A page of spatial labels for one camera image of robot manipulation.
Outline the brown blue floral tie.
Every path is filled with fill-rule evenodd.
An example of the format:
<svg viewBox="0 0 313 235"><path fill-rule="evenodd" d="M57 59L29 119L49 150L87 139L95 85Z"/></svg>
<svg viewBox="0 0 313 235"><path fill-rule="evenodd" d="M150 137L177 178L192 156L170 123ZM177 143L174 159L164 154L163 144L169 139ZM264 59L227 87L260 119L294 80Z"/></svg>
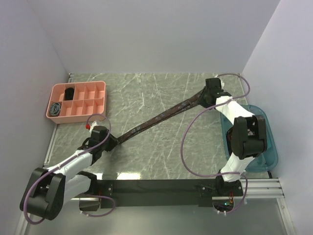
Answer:
<svg viewBox="0 0 313 235"><path fill-rule="evenodd" d="M193 95L192 97L190 97L189 99L186 99L178 104L176 104L175 106L165 110L164 112L158 114L157 116L153 117L152 119L138 125L137 127L134 127L133 129L129 130L128 132L126 132L125 134L123 134L122 136L118 137L118 144L122 144L125 141L133 138L134 136L142 133L145 130L150 129L151 127L169 119L172 118L182 112L185 112L195 106L199 105L199 99L201 94L203 93L204 89L200 90L199 92L197 92L195 95Z"/></svg>

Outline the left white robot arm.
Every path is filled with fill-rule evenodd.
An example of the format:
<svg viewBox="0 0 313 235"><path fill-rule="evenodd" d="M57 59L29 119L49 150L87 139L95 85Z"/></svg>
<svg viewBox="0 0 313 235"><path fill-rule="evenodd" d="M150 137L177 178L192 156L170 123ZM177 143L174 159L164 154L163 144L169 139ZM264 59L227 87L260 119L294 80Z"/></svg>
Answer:
<svg viewBox="0 0 313 235"><path fill-rule="evenodd" d="M90 137L70 157L55 166L35 169L20 202L26 221L37 225L53 220L64 203L80 194L111 201L109 212L113 212L115 200L100 195L96 175L84 171L98 161L111 138L111 128L96 125L90 128Z"/></svg>

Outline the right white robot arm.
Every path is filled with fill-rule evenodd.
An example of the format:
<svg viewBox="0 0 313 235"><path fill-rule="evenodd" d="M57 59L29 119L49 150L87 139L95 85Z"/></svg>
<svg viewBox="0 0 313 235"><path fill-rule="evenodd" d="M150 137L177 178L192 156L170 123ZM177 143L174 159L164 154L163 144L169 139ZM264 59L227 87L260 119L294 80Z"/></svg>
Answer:
<svg viewBox="0 0 313 235"><path fill-rule="evenodd" d="M250 162L267 150L266 120L263 115L255 115L237 103L223 90L217 77L205 80L199 104L216 109L232 124L226 135L230 157L215 182L216 192L227 195L240 186L241 174Z"/></svg>

